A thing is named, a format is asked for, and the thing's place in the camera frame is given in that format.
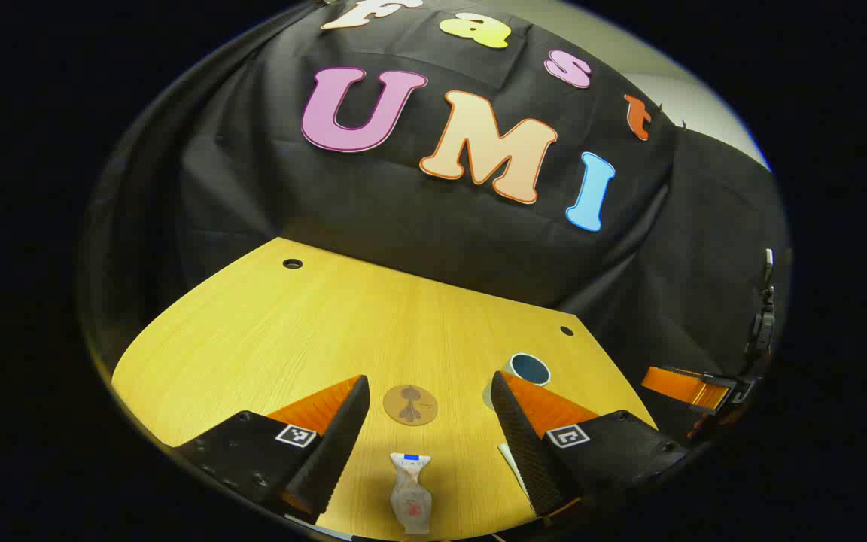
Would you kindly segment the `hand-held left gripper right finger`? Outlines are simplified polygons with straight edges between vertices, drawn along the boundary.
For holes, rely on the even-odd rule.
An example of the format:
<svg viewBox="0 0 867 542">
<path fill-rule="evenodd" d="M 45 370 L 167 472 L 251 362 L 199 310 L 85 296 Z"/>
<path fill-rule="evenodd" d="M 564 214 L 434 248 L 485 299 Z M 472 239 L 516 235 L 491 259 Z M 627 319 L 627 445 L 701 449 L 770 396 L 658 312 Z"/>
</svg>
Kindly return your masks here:
<svg viewBox="0 0 867 542">
<path fill-rule="evenodd" d="M 689 450 L 627 410 L 595 414 L 496 371 L 491 403 L 541 517 L 580 507 L 601 515 L 635 501 L 687 463 Z"/>
</svg>

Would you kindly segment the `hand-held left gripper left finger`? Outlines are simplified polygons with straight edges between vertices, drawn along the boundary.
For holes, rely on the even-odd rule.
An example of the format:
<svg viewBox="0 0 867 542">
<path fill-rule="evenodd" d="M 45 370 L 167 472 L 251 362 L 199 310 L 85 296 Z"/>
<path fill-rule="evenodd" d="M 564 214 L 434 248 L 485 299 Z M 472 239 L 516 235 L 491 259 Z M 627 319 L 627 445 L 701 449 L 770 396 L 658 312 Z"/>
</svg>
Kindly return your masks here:
<svg viewBox="0 0 867 542">
<path fill-rule="evenodd" d="M 252 504 L 316 522 L 369 408 L 368 378 L 354 375 L 266 415 L 238 411 L 173 450 Z"/>
</svg>

